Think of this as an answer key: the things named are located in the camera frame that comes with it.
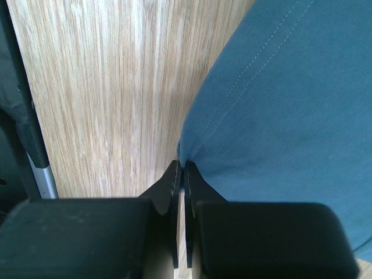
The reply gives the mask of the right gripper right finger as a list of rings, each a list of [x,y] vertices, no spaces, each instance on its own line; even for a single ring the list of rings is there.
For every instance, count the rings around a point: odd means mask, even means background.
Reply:
[[[319,203],[230,202],[188,162],[187,266],[193,278],[357,278],[336,214]]]

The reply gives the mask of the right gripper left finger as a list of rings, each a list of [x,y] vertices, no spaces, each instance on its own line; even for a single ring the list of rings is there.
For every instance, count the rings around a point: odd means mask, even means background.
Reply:
[[[2,278],[173,278],[182,168],[136,198],[24,201],[1,225]]]

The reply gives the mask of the blue-grey t-shirt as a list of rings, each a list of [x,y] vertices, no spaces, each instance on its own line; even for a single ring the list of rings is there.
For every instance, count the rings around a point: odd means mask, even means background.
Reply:
[[[232,201],[317,202],[371,260],[371,2],[255,1],[177,155]]]

